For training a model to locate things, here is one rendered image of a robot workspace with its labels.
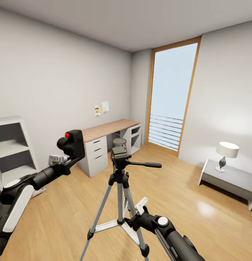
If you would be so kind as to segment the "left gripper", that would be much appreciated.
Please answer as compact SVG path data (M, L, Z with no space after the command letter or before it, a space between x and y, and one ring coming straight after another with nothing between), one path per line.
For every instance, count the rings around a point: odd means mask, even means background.
M54 181L56 178L60 177L61 175L69 175L70 167L73 167L76 165L76 163L79 161L79 158L75 160L68 160L66 162L61 162L60 164L56 164L54 166L47 167L46 169L43 169L42 172L45 173L47 176L48 183Z

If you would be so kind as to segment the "camera tripod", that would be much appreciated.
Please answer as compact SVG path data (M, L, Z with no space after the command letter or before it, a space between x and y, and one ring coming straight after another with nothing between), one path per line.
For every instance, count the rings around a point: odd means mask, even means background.
M89 229L87 234L87 242L85 244L85 247L83 249L82 255L80 257L79 261L83 260L83 257L85 255L85 252L87 250L87 247L89 245L89 242L91 238L94 236L95 233L101 232L107 229L111 229L113 227L120 226L124 229L124 231L131 237L131 239L137 244L137 246L141 249L141 254L145 258L145 261L149 261L148 254L149 254L149 246L148 244L144 243L143 235L141 232L141 228L137 230L137 232L133 231L132 228L128 226L128 224L125 222L124 217L126 214L126 210L128 208L130 217L136 215L136 210L134 209L134 203L131 196L128 178L129 174L126 172L125 174L125 167L127 165L142 165L142 166L148 166L148 167L154 167L154 168L161 168L161 163L153 163L153 162L130 162L128 161L129 158L132 157L132 155L128 155L125 146L117 146L112 148L112 152L114 157L111 158L113 162L113 173L110 175L110 179L106 188L106 191L104 193L104 196L102 198L102 201L100 203L99 209L97 211L97 214L95 216L95 219L93 221L92 227ZM98 220L100 218L100 215L102 213L103 207L106 203L106 200L108 198L108 195L110 193L110 190L114 184L114 182L117 182L117 196L118 196L118 219L113 220L104 224L100 224L97 226ZM124 190L124 203L123 203L123 190Z

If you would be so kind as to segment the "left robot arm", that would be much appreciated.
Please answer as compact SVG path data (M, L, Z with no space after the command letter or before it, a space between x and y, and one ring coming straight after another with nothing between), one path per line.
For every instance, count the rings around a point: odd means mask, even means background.
M76 165L79 158L69 160L69 157L51 155L49 165L39 173L28 174L14 180L3 187L0 194L0 258L7 242L14 232L31 196L45 185L61 175L69 175L70 167Z

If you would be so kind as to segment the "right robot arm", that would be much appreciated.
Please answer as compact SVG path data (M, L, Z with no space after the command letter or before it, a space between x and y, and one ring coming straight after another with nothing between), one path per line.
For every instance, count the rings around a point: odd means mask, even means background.
M151 231L157 237L171 261L205 261L198 254L195 245L187 236L181 236L176 231L172 222L165 216L149 214L145 204L148 202L144 197L134 209L136 215L131 219L124 217L125 222L133 231L137 232L140 227Z

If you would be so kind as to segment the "digital camera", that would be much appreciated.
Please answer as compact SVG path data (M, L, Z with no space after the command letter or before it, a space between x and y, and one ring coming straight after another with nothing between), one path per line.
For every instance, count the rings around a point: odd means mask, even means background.
M74 129L66 132L65 137L57 141L57 147L64 150L64 154L69 155L71 161L77 158L81 160L86 156L82 130Z

